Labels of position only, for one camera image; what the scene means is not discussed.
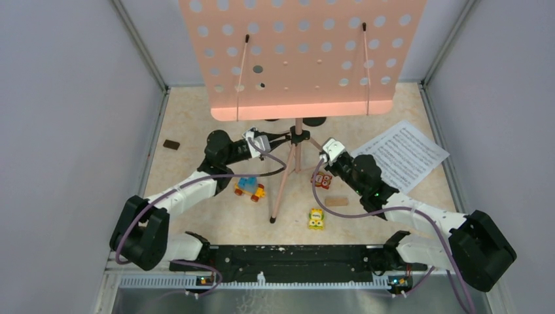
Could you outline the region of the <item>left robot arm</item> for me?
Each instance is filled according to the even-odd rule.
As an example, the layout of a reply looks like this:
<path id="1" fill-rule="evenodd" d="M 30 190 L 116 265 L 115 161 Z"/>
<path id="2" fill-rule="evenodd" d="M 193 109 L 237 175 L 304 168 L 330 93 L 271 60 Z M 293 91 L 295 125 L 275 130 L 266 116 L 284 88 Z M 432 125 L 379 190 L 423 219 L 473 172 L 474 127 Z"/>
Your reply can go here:
<path id="1" fill-rule="evenodd" d="M 256 128 L 248 129 L 237 141 L 231 140 L 224 130 L 211 132 L 206 139 L 204 159 L 188 178 L 153 196 L 134 195 L 126 200 L 109 240 L 115 262 L 152 270 L 167 255 L 172 218 L 221 193 L 236 176 L 229 167 L 231 164 L 269 158 L 281 167 L 268 176 L 285 171 L 285 162 L 271 152 L 291 138 L 288 131 L 268 133 Z"/>

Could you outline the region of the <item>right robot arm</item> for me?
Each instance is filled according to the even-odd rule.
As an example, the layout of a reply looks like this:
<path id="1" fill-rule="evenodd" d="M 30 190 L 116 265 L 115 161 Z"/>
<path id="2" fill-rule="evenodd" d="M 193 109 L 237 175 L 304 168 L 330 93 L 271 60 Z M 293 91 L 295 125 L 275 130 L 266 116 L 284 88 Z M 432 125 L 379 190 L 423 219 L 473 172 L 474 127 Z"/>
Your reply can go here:
<path id="1" fill-rule="evenodd" d="M 491 216 L 445 211 L 415 200 L 382 180 L 373 156 L 348 152 L 324 156 L 325 168 L 360 195 L 368 215 L 405 224 L 424 235 L 401 232 L 384 251 L 385 264 L 407 263 L 450 271 L 471 287 L 488 292 L 516 261 L 517 254 Z"/>

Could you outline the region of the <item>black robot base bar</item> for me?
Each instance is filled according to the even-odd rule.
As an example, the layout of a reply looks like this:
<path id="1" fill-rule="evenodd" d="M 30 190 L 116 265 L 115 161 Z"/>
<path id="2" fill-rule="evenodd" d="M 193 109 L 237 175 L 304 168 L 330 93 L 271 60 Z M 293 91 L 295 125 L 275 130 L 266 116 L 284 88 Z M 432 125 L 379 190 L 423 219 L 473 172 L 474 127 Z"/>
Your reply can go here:
<path id="1" fill-rule="evenodd" d="M 405 270 L 381 245 L 218 245 L 203 249 L 199 262 L 225 283 L 367 283 L 387 271 Z"/>

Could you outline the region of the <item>pink music stand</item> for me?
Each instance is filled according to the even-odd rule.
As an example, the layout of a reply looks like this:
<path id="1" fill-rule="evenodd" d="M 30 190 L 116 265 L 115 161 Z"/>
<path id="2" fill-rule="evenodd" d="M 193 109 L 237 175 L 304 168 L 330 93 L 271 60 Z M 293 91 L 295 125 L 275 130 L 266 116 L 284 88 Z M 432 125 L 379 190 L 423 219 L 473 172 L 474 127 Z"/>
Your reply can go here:
<path id="1" fill-rule="evenodd" d="M 395 85 L 425 1 L 180 1 L 220 121 L 375 115 Z"/>

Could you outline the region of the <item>sheet music page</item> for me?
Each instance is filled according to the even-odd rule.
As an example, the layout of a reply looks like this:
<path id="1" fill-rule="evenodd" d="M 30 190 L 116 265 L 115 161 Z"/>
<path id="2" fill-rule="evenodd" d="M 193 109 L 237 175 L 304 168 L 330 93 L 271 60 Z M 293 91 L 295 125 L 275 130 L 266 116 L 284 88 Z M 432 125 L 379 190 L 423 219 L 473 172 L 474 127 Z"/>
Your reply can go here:
<path id="1" fill-rule="evenodd" d="M 351 156 L 362 154 L 373 156 L 382 170 L 382 180 L 404 194 L 450 155 L 407 120 L 353 150 Z"/>

